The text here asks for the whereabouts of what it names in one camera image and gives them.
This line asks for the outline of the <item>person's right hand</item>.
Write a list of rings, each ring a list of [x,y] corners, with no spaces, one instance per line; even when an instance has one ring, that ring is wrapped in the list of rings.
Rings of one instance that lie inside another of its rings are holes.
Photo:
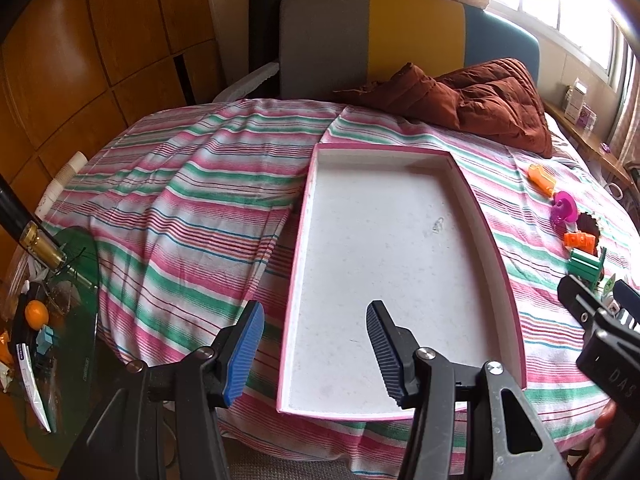
[[[586,480],[603,456],[606,449],[606,439],[608,438],[608,427],[612,425],[616,410],[616,403],[613,400],[609,400],[598,416],[594,424],[596,433],[590,440],[587,455],[577,468],[576,480]]]

